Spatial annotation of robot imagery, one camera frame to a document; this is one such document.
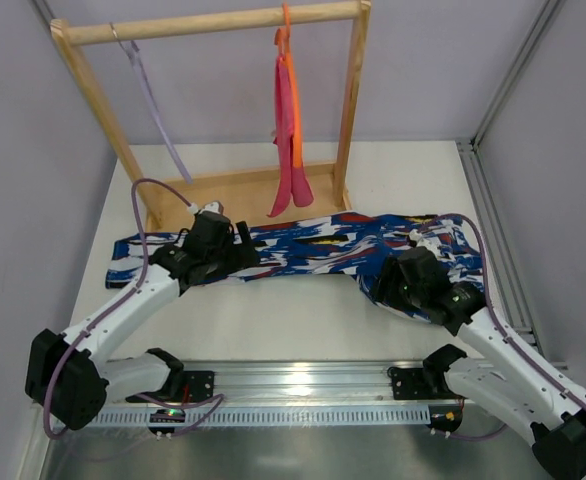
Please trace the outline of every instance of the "table surface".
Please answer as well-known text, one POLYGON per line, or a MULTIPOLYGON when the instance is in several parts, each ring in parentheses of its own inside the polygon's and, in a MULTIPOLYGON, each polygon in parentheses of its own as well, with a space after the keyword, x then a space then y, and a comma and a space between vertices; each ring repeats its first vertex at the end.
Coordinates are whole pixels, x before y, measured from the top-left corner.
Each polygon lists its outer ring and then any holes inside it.
MULTIPOLYGON (((147 176, 175 176, 163 146, 133 150, 147 176)), ((333 143, 305 144, 307 158, 326 160, 335 150, 333 143)), ((192 173, 276 162, 270 144, 182 145, 178 151, 192 173)), ((363 214, 459 212, 476 219, 454 142, 354 142, 347 186, 353 209, 363 214)), ((136 233, 129 190, 118 162, 71 324, 116 293, 104 288, 104 276, 113 242, 136 233)), ((476 244, 470 233, 467 238, 476 244)), ((301 275, 192 288, 153 315, 113 358, 161 347, 184 360, 421 360, 446 343, 477 355, 440 327, 372 305, 350 277, 301 275)))

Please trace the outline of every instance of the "patterned fabric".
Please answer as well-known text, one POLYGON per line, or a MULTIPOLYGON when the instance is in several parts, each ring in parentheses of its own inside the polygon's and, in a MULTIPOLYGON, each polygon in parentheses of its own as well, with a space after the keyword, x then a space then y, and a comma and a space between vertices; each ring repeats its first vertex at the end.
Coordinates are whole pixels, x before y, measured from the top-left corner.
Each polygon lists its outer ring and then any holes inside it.
MULTIPOLYGON (((411 248, 409 233, 433 217, 368 217, 344 212, 299 222, 253 227, 250 229, 251 238, 260 256, 260 265, 209 283, 248 282, 284 275, 341 273, 351 275, 358 282, 360 290, 370 298, 369 291, 382 269, 384 259, 411 248)), ((176 233, 149 234, 149 253, 167 242, 178 241, 178 236, 176 233)), ((422 233, 418 244, 436 254, 438 260, 449 269, 451 282, 465 280, 484 290, 480 255, 466 241, 460 221, 443 220, 430 226, 422 233)), ((122 288, 133 279, 141 266, 142 246, 138 235, 115 242, 106 275, 106 287, 122 288)), ((428 320, 419 312, 402 313, 415 319, 428 320)))

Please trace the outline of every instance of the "wall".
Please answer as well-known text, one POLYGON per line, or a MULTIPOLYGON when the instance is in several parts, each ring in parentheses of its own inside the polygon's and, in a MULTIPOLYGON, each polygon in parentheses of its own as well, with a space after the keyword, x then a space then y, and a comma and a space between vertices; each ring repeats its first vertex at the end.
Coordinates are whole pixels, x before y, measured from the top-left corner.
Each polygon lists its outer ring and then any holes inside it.
POLYGON ((481 151, 543 346, 586 383, 586 0, 566 2, 481 151))
POLYGON ((0 1, 0 480, 30 433, 31 339, 68 324, 113 165, 29 3, 0 1))
MULTIPOLYGON (((294 0, 291 4, 323 0, 294 0)), ((280 0, 49 0, 71 24, 272 7, 280 0)), ((356 117, 361 140, 470 137, 542 0, 374 0, 356 117)), ((275 29, 140 42, 178 143, 265 141, 273 129, 275 29)), ((350 23, 293 28, 307 139, 339 130, 350 23)), ((87 47, 133 143, 161 143, 124 53, 87 47)))

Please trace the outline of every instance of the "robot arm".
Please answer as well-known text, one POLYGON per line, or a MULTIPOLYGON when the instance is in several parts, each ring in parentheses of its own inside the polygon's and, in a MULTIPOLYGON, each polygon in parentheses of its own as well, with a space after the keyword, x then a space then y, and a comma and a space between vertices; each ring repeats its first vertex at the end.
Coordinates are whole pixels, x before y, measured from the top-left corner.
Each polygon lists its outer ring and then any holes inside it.
POLYGON ((151 256, 141 286, 136 287, 139 278, 134 279, 100 310, 59 335, 48 329, 41 332, 31 346, 27 395, 43 405, 53 371, 69 346, 88 332, 93 319, 118 304, 82 338, 64 363, 53 386, 51 413, 71 430, 78 430, 106 402, 145 392, 158 400, 173 398, 184 383, 183 364, 167 352, 154 348, 137 358, 108 360, 142 323, 192 285, 259 263, 246 223, 239 223, 237 230, 241 243, 235 243, 228 218, 211 210, 200 211, 182 245, 164 245, 151 256), (133 295, 132 288, 137 288, 133 295), (122 303, 127 295, 130 297, 122 303))
POLYGON ((469 398, 501 419, 553 478, 586 475, 586 389, 522 340, 474 285, 451 284, 435 255, 417 247, 389 257, 371 293, 391 307, 425 312, 493 365, 483 368, 446 345, 424 360, 434 391, 469 398))

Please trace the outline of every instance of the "wooden clothing rack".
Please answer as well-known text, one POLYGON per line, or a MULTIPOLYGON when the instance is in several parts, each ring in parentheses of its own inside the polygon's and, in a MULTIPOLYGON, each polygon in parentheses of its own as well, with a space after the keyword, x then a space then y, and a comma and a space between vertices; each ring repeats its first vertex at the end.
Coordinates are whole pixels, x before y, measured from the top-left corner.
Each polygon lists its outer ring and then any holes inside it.
MULTIPOLYGON (((337 159, 331 162, 306 163, 306 175, 315 195, 315 202, 311 206, 296 208, 291 205, 276 218, 266 216, 277 190, 279 178, 277 166, 195 176, 192 184, 187 184, 183 179, 168 179, 167 183, 200 205, 214 200, 221 201, 225 207, 225 214, 232 221, 246 220, 249 225, 301 220, 350 209, 348 191, 345 186, 346 169, 370 10, 371 3, 368 0, 349 0, 289 8, 291 24, 349 19, 353 21, 337 159)), ((82 46, 118 40, 161 38, 281 25, 284 25, 284 12, 281 7, 275 7, 82 27, 71 27, 66 20, 55 19, 51 22, 51 33, 86 101, 133 182, 144 175, 106 94, 84 56, 82 46), (117 32, 117 38, 114 36, 114 31, 117 32)), ((275 148, 273 156, 274 158, 277 156, 275 148)), ((164 189, 156 185, 143 184, 140 185, 139 194, 146 205, 147 231, 178 230, 191 223, 187 219, 188 212, 164 189)))

